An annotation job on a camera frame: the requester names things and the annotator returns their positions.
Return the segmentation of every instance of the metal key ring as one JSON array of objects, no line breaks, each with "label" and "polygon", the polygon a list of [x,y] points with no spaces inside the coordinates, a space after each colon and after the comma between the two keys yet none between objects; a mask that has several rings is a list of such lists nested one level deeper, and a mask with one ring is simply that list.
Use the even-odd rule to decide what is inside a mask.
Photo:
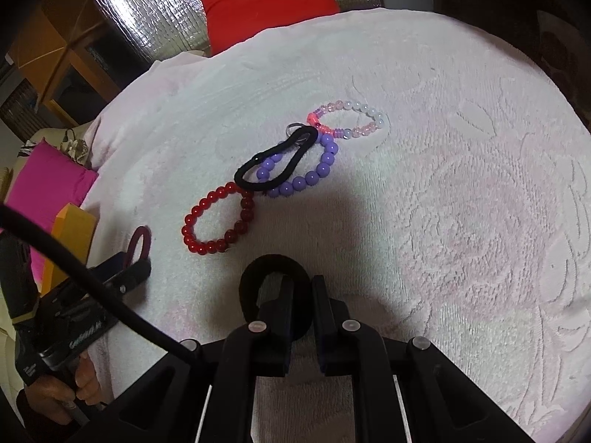
[{"label": "metal key ring", "polygon": [[[291,128],[302,128],[303,126],[306,126],[306,125],[304,123],[300,123],[299,121],[296,123],[290,123],[289,125],[287,125],[287,128],[286,128],[286,136],[289,138],[292,135],[292,133],[295,131],[295,130],[290,131]],[[295,145],[302,146],[306,142],[307,139],[308,138],[304,135],[303,137],[299,138],[299,140],[295,141]]]}]

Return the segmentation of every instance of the bed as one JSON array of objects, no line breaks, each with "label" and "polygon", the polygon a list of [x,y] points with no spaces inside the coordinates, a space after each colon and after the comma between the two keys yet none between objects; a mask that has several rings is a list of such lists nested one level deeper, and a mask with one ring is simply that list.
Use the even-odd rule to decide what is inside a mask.
[{"label": "bed", "polygon": [[[318,186],[257,196],[249,233],[226,253],[188,252],[190,208],[337,99],[381,109],[385,127],[342,141]],[[336,115],[328,125],[357,123]],[[149,226],[153,272],[127,303],[175,339],[207,343],[242,324],[240,274],[282,253],[381,334],[428,337],[538,443],[572,430],[591,401],[591,136],[502,40],[381,8],[269,29],[211,59],[155,64],[86,139],[99,173],[83,204],[99,217],[89,264]],[[198,237],[220,238],[237,211],[230,198],[215,205]],[[92,356],[113,397],[162,351],[117,325]],[[255,442],[354,441],[351,390],[314,360],[308,336],[285,380],[259,382]]]}]

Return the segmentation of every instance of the black hair tie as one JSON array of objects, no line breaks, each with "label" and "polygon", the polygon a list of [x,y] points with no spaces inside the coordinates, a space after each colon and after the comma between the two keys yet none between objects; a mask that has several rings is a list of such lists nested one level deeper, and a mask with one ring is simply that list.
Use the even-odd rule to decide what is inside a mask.
[{"label": "black hair tie", "polygon": [[[292,173],[296,169],[297,164],[305,155],[306,151],[308,151],[312,147],[312,145],[316,142],[317,139],[318,130],[313,126],[306,125],[302,126],[301,128],[298,128],[291,134],[291,136],[287,140],[283,141],[282,143],[276,144],[268,150],[265,150],[261,153],[257,153],[254,157],[250,158],[249,161],[247,161],[236,171],[236,173],[234,174],[234,181],[241,189],[247,191],[268,191],[270,189],[276,188],[280,184],[287,181],[287,179],[292,175]],[[265,158],[272,157],[277,153],[283,153],[283,151],[287,150],[288,148],[291,148],[296,143],[301,143],[301,146],[298,148],[298,151],[295,152],[295,155],[291,158],[291,160],[289,161],[285,169],[279,174],[279,176],[264,183],[253,183],[250,181],[246,181],[244,179],[244,175],[252,167],[263,163]]]}]

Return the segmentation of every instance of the magenta cushion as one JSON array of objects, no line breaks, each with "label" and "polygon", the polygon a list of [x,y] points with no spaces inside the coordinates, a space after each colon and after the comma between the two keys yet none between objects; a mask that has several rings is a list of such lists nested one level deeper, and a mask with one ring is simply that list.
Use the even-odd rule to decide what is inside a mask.
[{"label": "magenta cushion", "polygon": [[[7,206],[51,233],[53,222],[68,203],[79,207],[98,174],[74,163],[45,140],[37,144],[17,176]],[[40,284],[45,258],[31,248],[31,269]]]}]

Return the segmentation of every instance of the beaded bracelet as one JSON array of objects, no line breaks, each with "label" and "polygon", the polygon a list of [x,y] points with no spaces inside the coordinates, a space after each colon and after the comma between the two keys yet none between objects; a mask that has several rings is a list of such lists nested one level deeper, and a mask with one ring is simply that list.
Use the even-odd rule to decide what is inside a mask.
[{"label": "beaded bracelet", "polygon": [[[218,240],[209,240],[206,243],[197,240],[193,234],[193,226],[203,214],[203,211],[207,210],[218,199],[226,198],[228,195],[236,192],[242,195],[242,199],[240,200],[242,211],[240,212],[240,220],[234,223],[234,228],[226,231],[224,237]],[[185,216],[185,226],[181,228],[182,240],[187,245],[188,250],[191,253],[199,253],[201,255],[213,254],[218,251],[223,253],[226,251],[231,243],[235,243],[238,240],[238,235],[243,235],[248,231],[248,223],[254,218],[255,202],[252,199],[252,195],[252,192],[240,189],[237,184],[230,181],[225,186],[218,186],[215,191],[210,191],[206,198],[200,199],[199,204],[191,208],[191,213]]]},{"label": "beaded bracelet", "polygon": [[[353,129],[350,128],[335,128],[334,130],[320,123],[320,118],[326,113],[332,113],[336,110],[355,110],[360,113],[365,113],[373,121],[365,126],[356,126]],[[321,133],[332,135],[334,138],[343,138],[348,140],[349,138],[359,138],[360,136],[368,136],[376,130],[383,128],[385,115],[381,111],[377,111],[375,108],[370,108],[361,102],[342,102],[337,100],[336,103],[329,103],[323,105],[320,108],[315,109],[312,113],[308,114],[306,121],[318,129]]]},{"label": "beaded bracelet", "polygon": [[[291,183],[289,181],[283,182],[280,186],[267,191],[267,196],[270,198],[277,198],[279,195],[291,196],[294,191],[302,191],[307,186],[315,186],[320,178],[329,176],[330,167],[335,162],[335,155],[339,152],[339,145],[335,143],[335,139],[330,134],[323,134],[320,137],[320,144],[324,147],[324,153],[321,155],[320,163],[316,166],[315,171],[308,171],[305,176],[296,176]],[[259,182],[269,179],[270,171],[275,168],[275,163],[279,163],[282,157],[282,154],[273,155],[259,165],[256,170]]]}]

